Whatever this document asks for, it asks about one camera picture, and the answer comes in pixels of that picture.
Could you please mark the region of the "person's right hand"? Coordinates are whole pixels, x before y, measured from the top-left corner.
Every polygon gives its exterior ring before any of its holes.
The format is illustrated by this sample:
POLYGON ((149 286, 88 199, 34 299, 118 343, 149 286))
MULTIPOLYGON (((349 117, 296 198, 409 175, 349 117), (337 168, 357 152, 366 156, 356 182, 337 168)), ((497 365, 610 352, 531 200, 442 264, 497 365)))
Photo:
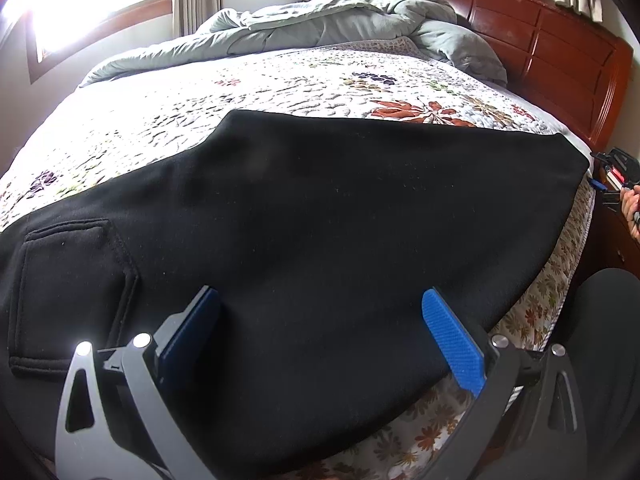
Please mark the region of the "person's right hand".
POLYGON ((640 243, 639 200, 639 185, 634 185, 632 188, 622 188, 620 190, 620 211, 627 222, 629 234, 637 243, 640 243))

